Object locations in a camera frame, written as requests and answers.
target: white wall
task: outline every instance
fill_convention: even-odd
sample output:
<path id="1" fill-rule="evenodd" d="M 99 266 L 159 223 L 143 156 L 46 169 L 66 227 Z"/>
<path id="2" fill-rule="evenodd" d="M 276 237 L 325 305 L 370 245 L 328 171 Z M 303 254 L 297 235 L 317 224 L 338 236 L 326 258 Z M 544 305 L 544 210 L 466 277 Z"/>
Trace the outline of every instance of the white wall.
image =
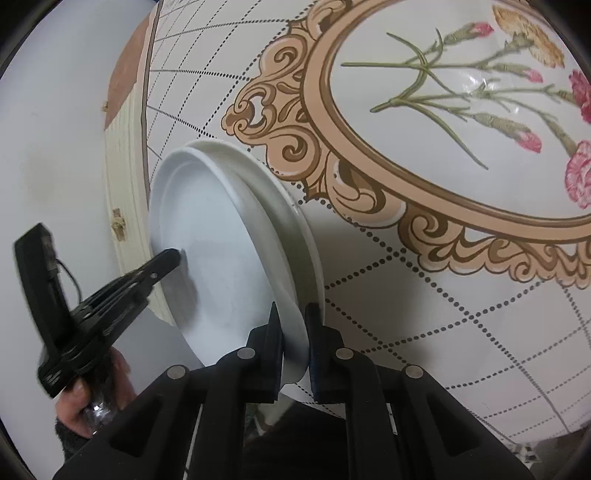
<path id="1" fill-rule="evenodd" d="M 63 457 L 53 433 L 54 400 L 35 377 L 41 343 L 21 292 L 12 243 L 43 221 L 85 296 L 118 275 L 102 183 L 100 108 L 123 46 L 154 5 L 63 0 L 0 79 L 0 416 L 38 480 L 51 478 Z M 73 300 L 73 289 L 65 279 L 63 284 Z M 151 345 L 148 361 L 140 354 L 143 342 Z M 150 312 L 118 345 L 140 388 L 176 358 L 193 361 L 178 331 Z M 167 347 L 159 352 L 158 345 Z"/>

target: flower stem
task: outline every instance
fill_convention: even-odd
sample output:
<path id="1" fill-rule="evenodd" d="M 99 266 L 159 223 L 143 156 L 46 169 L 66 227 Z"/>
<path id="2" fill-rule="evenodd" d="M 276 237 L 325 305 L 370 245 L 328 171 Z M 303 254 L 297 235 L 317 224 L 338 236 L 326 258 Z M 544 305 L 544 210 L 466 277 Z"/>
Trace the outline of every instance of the flower stem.
<path id="1" fill-rule="evenodd" d="M 404 90 L 402 93 L 400 93 L 397 98 L 409 97 L 413 93 L 417 92 L 425 84 L 425 80 L 427 80 L 428 74 L 430 74 L 431 76 L 433 74 L 431 73 L 431 71 L 429 71 L 425 68 L 425 66 L 428 65 L 427 59 L 425 58 L 425 55 L 423 55 L 423 52 L 421 50 L 419 50 L 415 44 L 413 44 L 412 42 L 409 42 L 408 40 L 405 40 L 402 37 L 394 35 L 392 33 L 386 33 L 386 35 L 388 35 L 389 37 L 393 38 L 394 40 L 399 41 L 401 44 L 410 48 L 413 52 L 415 52 L 419 61 L 421 62 L 421 66 L 419 68 L 417 68 L 417 70 L 419 70 L 419 74 L 417 75 L 417 79 L 413 82 L 413 84 L 410 87 L 406 88 L 406 90 Z"/>
<path id="2" fill-rule="evenodd" d="M 424 105 L 424 106 L 430 106 L 433 108 L 437 108 L 439 110 L 444 110 L 445 112 L 454 115 L 456 117 L 458 117 L 460 120 L 467 122 L 468 120 L 466 120 L 466 118 L 471 118 L 472 114 L 466 112 L 466 110 L 470 109 L 469 106 L 448 106 L 448 105 L 441 105 L 440 103 L 434 103 L 434 102 L 427 102 L 427 101 L 423 101 L 423 102 L 414 102 L 414 103 L 418 103 L 420 105 Z"/>
<path id="3" fill-rule="evenodd" d="M 447 133 L 452 139 L 453 141 L 455 141 L 458 146 L 468 154 L 468 156 L 477 164 L 480 165 L 482 168 L 484 168 L 485 170 L 488 170 L 488 167 L 486 165 L 484 165 L 484 163 L 482 163 L 477 156 L 474 155 L 474 153 L 472 153 L 470 151 L 470 149 L 466 146 L 466 144 L 460 140 L 460 137 L 458 137 L 456 135 L 456 133 L 449 127 L 449 125 L 447 125 L 441 118 L 439 118 L 437 115 L 435 115 L 432 111 L 426 109 L 425 107 L 423 107 L 422 105 L 418 105 L 416 103 L 413 102 L 409 102 L 403 99 L 398 99 L 395 100 L 393 102 L 391 102 L 391 106 L 392 107 L 397 107 L 397 106 L 406 106 L 408 108 L 411 108 L 419 113 L 422 113 L 423 115 L 425 115 L 427 118 L 429 118 L 430 120 L 432 120 L 433 122 L 435 122 L 437 125 L 439 125 L 443 131 L 445 133 Z"/>
<path id="4" fill-rule="evenodd" d="M 389 108 L 392 106 L 392 103 L 391 103 L 392 100 L 396 100 L 396 97 L 391 98 L 387 102 L 380 103 L 379 105 L 376 105 L 376 106 L 370 108 L 369 111 L 372 113 L 378 113 L 378 112 L 381 112 L 382 110 L 386 110 L 386 108 Z"/>
<path id="5" fill-rule="evenodd" d="M 384 61 L 344 61 L 340 64 L 342 67 L 374 67 L 386 69 L 418 69 L 419 65 L 408 63 L 393 63 Z M 431 65 L 432 69 L 475 69 L 482 72 L 489 72 L 491 68 L 486 63 L 437 63 Z"/>
<path id="6" fill-rule="evenodd" d="M 412 69 L 412 70 L 419 70 L 424 72 L 425 74 L 429 75 L 441 88 L 443 88 L 446 92 L 449 92 L 452 95 L 456 95 L 456 92 L 451 90 L 448 86 L 446 86 L 432 71 L 431 69 L 433 66 L 422 66 L 422 65 L 404 65 L 402 63 L 355 63 L 355 62 L 345 62 L 341 64 L 343 67 L 389 67 L 389 68 L 398 68 L 398 69 Z"/>
<path id="7" fill-rule="evenodd" d="M 519 100 L 513 100 L 513 98 L 510 98 L 510 97 L 503 97 L 503 96 L 496 96 L 496 95 L 495 95 L 495 99 L 500 100 L 501 102 L 512 103 L 513 105 L 517 105 L 522 108 L 525 108 L 526 110 L 529 110 L 530 112 L 537 113 L 543 119 L 549 118 L 551 120 L 556 120 L 556 117 L 554 115 L 552 115 L 548 112 L 544 112 L 542 110 L 539 110 L 536 107 L 528 105 L 527 103 L 520 102 Z"/>
<path id="8" fill-rule="evenodd" d="M 433 43 L 433 45 L 431 45 L 427 50 L 423 50 L 423 55 L 429 55 L 430 53 L 435 53 L 437 51 L 437 41 L 435 41 Z M 415 55 L 414 57 L 406 60 L 404 62 L 405 65 L 408 65 L 409 63 L 414 62 L 415 60 L 418 60 L 418 55 Z"/>
<path id="9" fill-rule="evenodd" d="M 563 100 L 563 98 L 558 95 L 558 92 L 553 92 L 552 90 L 550 90 L 548 88 L 548 87 L 552 87 L 552 86 L 553 85 L 548 85 L 546 87 L 540 87 L 540 88 L 499 88 L 497 90 L 488 90 L 489 96 L 481 97 L 481 98 L 484 98 L 484 99 L 495 98 L 495 97 L 497 97 L 498 94 L 504 94 L 504 93 L 543 93 L 543 94 L 549 96 L 550 98 L 552 98 L 552 100 L 556 100 L 556 99 Z M 422 96 L 418 96 L 418 97 L 413 97 L 412 100 L 413 101 L 449 100 L 449 99 L 456 99 L 456 98 L 468 100 L 469 98 L 478 98 L 474 95 L 477 92 L 478 92 L 477 90 L 474 90 L 473 92 L 456 93 L 455 95 L 450 95 L 450 94 L 422 95 Z"/>

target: floral painting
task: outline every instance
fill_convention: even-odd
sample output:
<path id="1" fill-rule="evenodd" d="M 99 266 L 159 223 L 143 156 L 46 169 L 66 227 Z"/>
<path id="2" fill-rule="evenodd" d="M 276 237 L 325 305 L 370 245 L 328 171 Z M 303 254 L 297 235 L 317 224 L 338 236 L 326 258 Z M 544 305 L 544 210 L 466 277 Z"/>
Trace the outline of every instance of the floral painting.
<path id="1" fill-rule="evenodd" d="M 427 271 L 586 288 L 591 85 L 527 5 L 453 2 L 320 0 L 222 128 L 300 202 L 396 229 Z"/>
<path id="2" fill-rule="evenodd" d="M 468 41 L 494 35 L 495 27 L 484 21 L 470 22 L 457 30 L 442 35 L 436 30 L 436 38 L 426 49 L 396 33 L 386 32 L 386 36 L 405 45 L 409 50 L 409 58 L 393 62 L 375 61 L 347 61 L 343 67 L 380 68 L 380 69 L 410 69 L 417 72 L 415 81 L 402 92 L 387 99 L 379 105 L 370 108 L 372 113 L 379 113 L 389 108 L 410 108 L 437 124 L 477 165 L 485 170 L 488 166 L 479 159 L 462 141 L 450 125 L 438 114 L 445 111 L 464 122 L 473 121 L 484 128 L 496 130 L 499 134 L 513 140 L 519 147 L 540 153 L 542 140 L 528 126 L 507 117 L 498 116 L 486 111 L 474 111 L 471 105 L 475 99 L 488 100 L 503 107 L 508 114 L 510 105 L 519 106 L 537 116 L 553 133 L 556 140 L 562 144 L 570 160 L 566 167 L 564 185 L 569 198 L 577 203 L 579 208 L 591 206 L 591 143 L 583 140 L 576 143 L 560 125 L 559 120 L 547 111 L 538 109 L 534 102 L 527 103 L 514 94 L 536 93 L 546 96 L 556 103 L 566 102 L 580 108 L 582 118 L 591 123 L 591 86 L 581 71 L 574 70 L 570 75 L 571 90 L 560 88 L 554 83 L 544 84 L 541 73 L 530 65 L 531 61 L 524 57 L 529 52 L 531 57 L 541 64 L 550 67 L 564 68 L 564 54 L 537 25 L 529 21 L 519 12 L 498 5 L 492 7 L 498 27 L 510 38 L 497 51 L 490 52 L 484 58 L 470 60 L 463 63 L 446 62 L 446 52 Z M 455 92 L 441 81 L 437 72 L 440 69 L 479 70 L 491 74 L 477 88 L 470 92 Z M 513 75 L 527 79 L 531 87 L 503 87 L 503 78 Z M 431 78 L 440 89 L 438 95 L 420 95 L 420 90 L 426 80 Z"/>

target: pink carnation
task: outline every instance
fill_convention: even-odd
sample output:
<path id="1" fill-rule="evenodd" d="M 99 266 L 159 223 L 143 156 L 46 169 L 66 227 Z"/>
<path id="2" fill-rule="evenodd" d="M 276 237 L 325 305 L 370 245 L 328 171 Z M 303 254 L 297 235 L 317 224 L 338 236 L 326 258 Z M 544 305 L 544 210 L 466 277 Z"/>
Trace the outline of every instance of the pink carnation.
<path id="1" fill-rule="evenodd" d="M 541 73 L 538 72 L 537 70 L 529 69 L 529 70 L 525 70 L 523 73 L 525 73 L 525 76 L 527 77 L 527 79 L 531 83 L 543 83 L 543 81 L 544 81 Z"/>
<path id="2" fill-rule="evenodd" d="M 585 209 L 591 205 L 591 142 L 583 140 L 566 165 L 564 186 L 570 199 Z"/>
<path id="3" fill-rule="evenodd" d="M 486 22 L 476 22 L 470 33 L 477 34 L 479 37 L 488 37 L 495 30 Z"/>
<path id="4" fill-rule="evenodd" d="M 591 124 L 591 85 L 583 72 L 578 70 L 573 70 L 569 79 L 573 86 L 574 101 L 581 108 L 581 116 L 583 120 Z"/>
<path id="5" fill-rule="evenodd" d="M 533 132 L 525 132 L 520 130 L 517 132 L 519 138 L 515 141 L 520 147 L 532 152 L 540 153 L 542 151 L 542 140 Z"/>

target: ornate gold frame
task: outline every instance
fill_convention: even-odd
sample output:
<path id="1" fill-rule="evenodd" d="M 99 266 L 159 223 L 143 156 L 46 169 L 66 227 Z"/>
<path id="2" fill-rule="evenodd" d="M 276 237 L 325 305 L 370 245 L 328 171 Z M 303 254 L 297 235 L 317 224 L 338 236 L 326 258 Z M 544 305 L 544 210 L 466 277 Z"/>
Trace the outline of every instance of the ornate gold frame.
<path id="1" fill-rule="evenodd" d="M 316 2 L 266 48 L 261 74 L 238 93 L 222 128 L 245 144 L 265 145 L 271 170 L 282 180 L 301 181 L 307 199 L 328 198 L 352 223 L 397 225 L 402 243 L 428 271 L 468 275 L 486 268 L 522 282 L 555 277 L 565 286 L 587 287 L 591 215 L 534 218 L 458 196 L 384 158 L 340 116 L 329 88 L 334 56 L 359 22 L 397 1 Z M 504 1 L 543 20 L 522 3 Z M 255 121 L 257 110 L 262 118 Z M 466 228 L 490 236 L 469 241 Z M 574 243 L 573 255 L 558 246 Z"/>

